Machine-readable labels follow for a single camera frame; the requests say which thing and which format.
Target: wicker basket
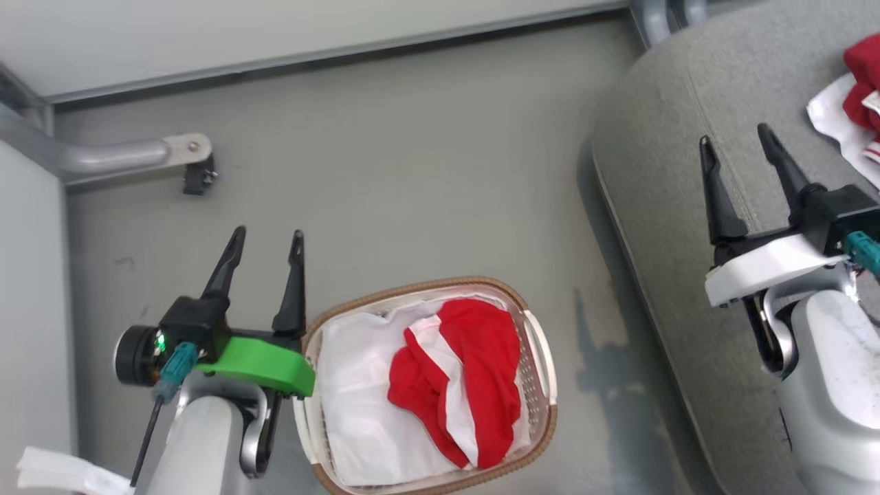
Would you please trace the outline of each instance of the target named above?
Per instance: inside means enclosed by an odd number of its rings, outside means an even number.
[[[395,307],[419,300],[455,297],[457,294],[487,295],[501,300],[513,317],[522,354],[517,373],[522,384],[529,411],[527,447],[508,454],[504,461],[491,469],[457,470],[405,484],[385,486],[346,486],[336,476],[333,453],[325,432],[321,409],[320,390],[303,401],[293,401],[299,439],[315,470],[315,475],[333,495],[385,495],[418,493],[441,495],[485,483],[527,466],[544,452],[556,428],[556,372],[544,332],[523,299],[506,284],[488,277],[462,277],[408,285],[379,292],[337,306],[318,317],[309,326],[304,340],[303,354],[317,368],[322,344],[322,328],[330,320],[347,314],[383,313]]]

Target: black cable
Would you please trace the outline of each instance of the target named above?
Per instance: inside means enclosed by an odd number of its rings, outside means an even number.
[[[147,448],[150,446],[150,438],[153,436],[153,430],[156,429],[156,420],[159,418],[159,410],[162,409],[162,397],[156,399],[156,404],[153,405],[153,413],[150,415],[150,422],[147,424],[147,432],[143,435],[143,442],[141,443],[141,452],[137,455],[137,462],[135,462],[135,472],[131,473],[131,483],[128,486],[134,488],[137,485],[137,478],[141,475],[141,468],[143,467],[143,459],[147,456]]]

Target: white fabric liner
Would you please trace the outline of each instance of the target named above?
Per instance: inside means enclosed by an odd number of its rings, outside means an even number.
[[[325,325],[318,382],[334,470],[343,484],[402,484],[458,469],[436,448],[418,417],[388,402],[391,362],[406,345],[403,331],[454,299],[483,300],[508,311],[500,299],[483,294],[450,294],[412,301],[387,314],[345,314]],[[531,442],[518,376],[517,388],[522,412],[510,452]]]

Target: green bracket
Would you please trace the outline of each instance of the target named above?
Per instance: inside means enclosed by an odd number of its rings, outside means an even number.
[[[298,397],[311,396],[315,387],[315,370],[302,354],[256,338],[234,336],[216,363],[195,369]]]

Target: gray cushion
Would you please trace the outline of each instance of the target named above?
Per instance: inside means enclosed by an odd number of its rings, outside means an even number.
[[[788,208],[755,132],[769,122],[812,180],[870,185],[822,138],[807,102],[847,69],[843,50],[880,31],[880,2],[780,1],[712,19],[647,53],[597,124],[612,214],[704,450],[731,494],[803,493],[744,310],[709,307],[712,262],[697,143],[709,134],[752,232]]]

